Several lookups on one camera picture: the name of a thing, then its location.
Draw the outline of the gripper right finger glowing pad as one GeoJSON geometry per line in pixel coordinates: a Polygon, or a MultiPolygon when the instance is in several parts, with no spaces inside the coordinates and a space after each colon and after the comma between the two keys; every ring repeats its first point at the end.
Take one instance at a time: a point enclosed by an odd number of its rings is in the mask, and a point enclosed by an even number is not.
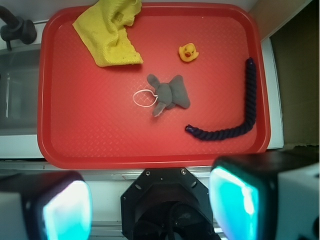
{"type": "Polygon", "coordinates": [[[229,240],[317,240],[317,153],[265,152],[217,158],[209,175],[213,216],[229,240]]]}

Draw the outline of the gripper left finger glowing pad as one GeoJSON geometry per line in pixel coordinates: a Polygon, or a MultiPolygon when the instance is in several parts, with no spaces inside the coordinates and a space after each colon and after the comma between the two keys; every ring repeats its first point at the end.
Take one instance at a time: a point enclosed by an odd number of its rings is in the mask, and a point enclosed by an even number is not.
{"type": "Polygon", "coordinates": [[[87,240],[92,218],[90,187],[76,171],[0,177],[2,240],[87,240]]]}

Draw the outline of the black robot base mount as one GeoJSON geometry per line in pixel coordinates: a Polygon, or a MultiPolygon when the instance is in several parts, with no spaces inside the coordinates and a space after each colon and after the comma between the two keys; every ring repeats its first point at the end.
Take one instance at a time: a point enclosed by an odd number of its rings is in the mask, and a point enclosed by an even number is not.
{"type": "Polygon", "coordinates": [[[209,190],[186,168],[145,169],[120,197],[128,240],[219,240],[209,190]]]}

